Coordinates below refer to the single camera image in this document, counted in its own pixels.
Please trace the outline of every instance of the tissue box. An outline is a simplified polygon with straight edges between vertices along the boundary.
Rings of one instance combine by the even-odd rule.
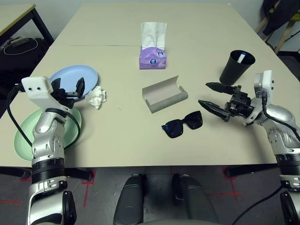
[[[165,69],[167,57],[165,51],[156,48],[149,47],[142,49],[140,54],[140,69]]]
[[[142,46],[140,69],[165,69],[165,30],[163,22],[143,22],[141,24]]]

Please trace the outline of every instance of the black cable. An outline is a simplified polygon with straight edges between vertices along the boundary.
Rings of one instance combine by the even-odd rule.
[[[11,113],[10,110],[10,102],[11,102],[11,97],[13,94],[17,93],[18,90],[20,89],[21,86],[17,86],[14,87],[7,95],[7,99],[6,99],[6,108],[7,108],[7,112],[9,114],[9,117],[11,118],[11,120],[13,121],[14,125],[17,127],[17,129],[19,130],[19,132],[21,133],[21,135],[23,136],[23,138],[26,140],[26,142],[32,147],[32,143],[30,142],[30,140],[28,139],[28,137],[26,136],[26,134],[22,131],[21,127],[19,126],[19,124],[17,123],[17,121],[15,120],[14,116]]]
[[[272,194],[268,195],[267,197],[259,200],[258,202],[254,203],[253,205],[251,205],[249,208],[247,208],[245,211],[243,211],[236,219],[235,221],[232,223],[232,225],[235,225],[239,219],[242,218],[242,216],[244,216],[247,212],[249,212],[251,209],[253,209],[255,206],[259,205],[260,203],[270,199],[271,197],[273,197],[274,195],[276,195],[280,190],[282,189],[282,186],[280,186],[276,191],[274,191]]]
[[[67,145],[67,146],[65,147],[65,149],[67,149],[67,148],[69,148],[71,145],[73,145],[73,144],[78,140],[79,135],[80,135],[80,126],[79,126],[77,120],[75,119],[75,117],[74,117],[72,114],[70,114],[69,112],[67,112],[67,116],[68,116],[71,120],[73,120],[73,122],[76,124],[78,133],[77,133],[76,138],[75,138],[69,145]]]
[[[282,125],[284,125],[284,126],[290,128],[290,129],[293,131],[293,133],[295,134],[295,136],[296,136],[296,138],[298,139],[298,141],[300,142],[300,136],[299,136],[299,134],[298,134],[296,128],[292,127],[291,125],[289,125],[289,124],[287,124],[287,123],[285,123],[285,122],[282,122],[282,121],[276,119],[275,117],[270,116],[270,115],[267,113],[267,109],[266,109],[267,101],[268,101],[267,92],[263,91],[263,92],[262,92],[262,111],[263,111],[263,114],[264,114],[267,118],[269,118],[270,120],[273,120],[273,121],[275,121],[275,122],[277,122],[277,123],[280,123],[280,124],[282,124]]]
[[[285,40],[285,42],[288,41],[289,39],[291,39],[292,37],[294,37],[294,36],[295,36],[296,34],[298,34],[299,32],[300,32],[300,30],[299,30],[298,32],[292,34],[287,40]]]

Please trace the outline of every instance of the sunglasses lens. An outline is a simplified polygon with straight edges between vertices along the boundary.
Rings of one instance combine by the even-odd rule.
[[[189,128],[191,128],[192,130],[195,130],[202,126],[202,116],[200,111],[192,112],[189,115],[187,115],[184,119]]]
[[[163,130],[170,138],[175,138],[183,133],[183,125],[181,120],[172,120],[162,125]]]

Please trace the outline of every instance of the purple tissue box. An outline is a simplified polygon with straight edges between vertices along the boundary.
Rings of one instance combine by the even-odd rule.
[[[167,56],[160,48],[149,47],[142,50],[140,54],[140,69],[165,69]]]

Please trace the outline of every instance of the cup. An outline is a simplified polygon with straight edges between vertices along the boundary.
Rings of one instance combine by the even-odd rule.
[[[220,82],[233,85],[253,63],[255,63],[255,58],[250,53],[242,50],[232,51],[220,76]]]

